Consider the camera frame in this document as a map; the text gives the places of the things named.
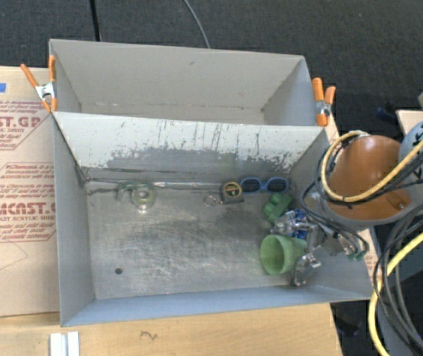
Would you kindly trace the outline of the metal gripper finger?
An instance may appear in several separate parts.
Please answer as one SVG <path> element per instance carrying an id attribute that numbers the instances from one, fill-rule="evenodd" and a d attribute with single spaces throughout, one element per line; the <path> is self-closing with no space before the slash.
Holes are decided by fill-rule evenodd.
<path id="1" fill-rule="evenodd" d="M 301 224 L 301 218 L 299 214 L 299 211 L 287 211 L 276 219 L 269 233 L 288 237 L 296 237 L 299 230 L 299 225 Z"/>
<path id="2" fill-rule="evenodd" d="M 313 253 L 300 257 L 294 267 L 292 284 L 296 287 L 306 285 L 308 278 L 321 267 L 321 262 Z"/>

